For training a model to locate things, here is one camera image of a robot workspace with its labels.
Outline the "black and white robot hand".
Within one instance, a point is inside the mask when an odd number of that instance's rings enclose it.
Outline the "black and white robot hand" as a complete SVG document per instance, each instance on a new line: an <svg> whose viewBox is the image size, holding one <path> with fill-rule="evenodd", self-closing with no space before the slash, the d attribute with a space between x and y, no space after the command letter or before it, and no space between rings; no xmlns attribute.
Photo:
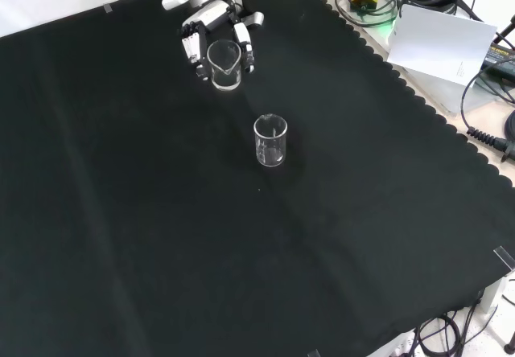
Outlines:
<svg viewBox="0 0 515 357"><path fill-rule="evenodd" d="M189 64L196 70L196 75L207 80L211 72L207 58L208 44L206 34L223 23L233 25L233 33L240 50L242 63L246 72L255 69L253 44L248 27L260 27L264 22L264 14L256 11L245 17L239 15L243 6L232 0L214 0L202 6L181 26L180 36L183 49Z"/></svg>

